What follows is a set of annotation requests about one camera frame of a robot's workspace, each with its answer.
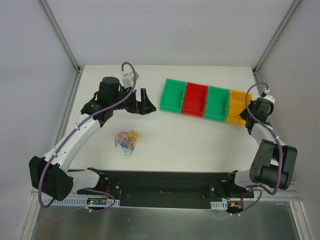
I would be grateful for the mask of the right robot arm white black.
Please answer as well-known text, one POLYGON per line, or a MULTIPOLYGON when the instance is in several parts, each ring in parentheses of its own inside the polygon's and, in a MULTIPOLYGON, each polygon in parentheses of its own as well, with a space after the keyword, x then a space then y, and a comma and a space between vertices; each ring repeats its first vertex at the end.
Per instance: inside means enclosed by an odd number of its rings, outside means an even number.
POLYGON ((251 100, 239 114, 245 120, 245 128, 258 143, 250 169, 235 170, 228 174, 225 192, 237 197, 250 188, 261 188, 270 195, 286 190, 292 181, 298 150, 285 144, 267 122, 273 112, 274 101, 259 97, 251 100))

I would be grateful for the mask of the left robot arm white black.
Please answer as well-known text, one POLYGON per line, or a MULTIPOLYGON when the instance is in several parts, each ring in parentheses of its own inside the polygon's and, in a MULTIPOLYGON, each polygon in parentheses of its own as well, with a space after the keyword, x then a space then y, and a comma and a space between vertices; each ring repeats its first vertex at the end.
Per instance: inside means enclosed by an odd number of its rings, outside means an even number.
POLYGON ((107 186, 105 173, 92 167, 72 172, 69 168, 84 144, 103 127, 114 111, 147 115, 157 110, 145 88, 141 88, 140 96, 138 101, 135 90, 122 86, 118 78, 104 77, 69 132, 43 157, 34 156, 29 161, 32 186, 58 201, 64 200, 70 192, 82 189, 102 194, 107 186))

